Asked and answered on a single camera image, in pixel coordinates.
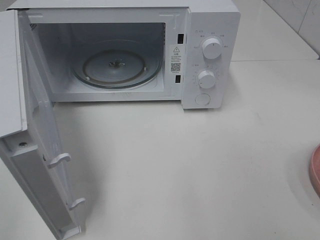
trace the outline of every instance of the pink bowl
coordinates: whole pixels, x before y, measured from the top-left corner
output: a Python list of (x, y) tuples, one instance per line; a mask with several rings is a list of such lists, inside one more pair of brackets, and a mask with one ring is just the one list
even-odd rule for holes
[(320, 197), (320, 145), (316, 147), (311, 156), (309, 175), (314, 190)]

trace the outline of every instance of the round button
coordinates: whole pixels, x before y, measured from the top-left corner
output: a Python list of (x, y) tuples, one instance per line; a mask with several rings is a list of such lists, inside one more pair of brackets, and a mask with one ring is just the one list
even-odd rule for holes
[(202, 44), (203, 55), (207, 59), (216, 59), (222, 53), (222, 43), (216, 37), (210, 37)]
[(205, 70), (199, 73), (199, 86), (203, 89), (213, 88), (216, 84), (216, 76), (212, 71)]
[(210, 103), (210, 96), (206, 93), (202, 93), (195, 97), (195, 102), (198, 105), (205, 106)]

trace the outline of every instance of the warning label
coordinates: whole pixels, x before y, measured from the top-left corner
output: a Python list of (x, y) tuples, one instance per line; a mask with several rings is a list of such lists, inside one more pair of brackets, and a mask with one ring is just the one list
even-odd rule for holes
[(170, 66), (173, 74), (182, 74), (185, 51), (184, 45), (170, 45)]

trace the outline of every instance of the white knob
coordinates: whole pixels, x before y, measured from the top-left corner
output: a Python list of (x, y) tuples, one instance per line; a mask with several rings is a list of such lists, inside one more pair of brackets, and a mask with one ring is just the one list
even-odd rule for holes
[(222, 43), (216, 37), (210, 37), (202, 44), (203, 55), (207, 59), (216, 59), (222, 53)]
[(205, 70), (198, 75), (199, 86), (203, 89), (213, 88), (216, 84), (216, 76), (212, 71)]

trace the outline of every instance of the open door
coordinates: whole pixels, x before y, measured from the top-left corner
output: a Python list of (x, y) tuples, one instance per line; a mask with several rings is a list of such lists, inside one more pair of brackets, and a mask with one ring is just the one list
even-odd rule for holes
[(68, 177), (37, 39), (23, 11), (0, 12), (0, 158), (59, 239), (79, 232), (79, 203)]

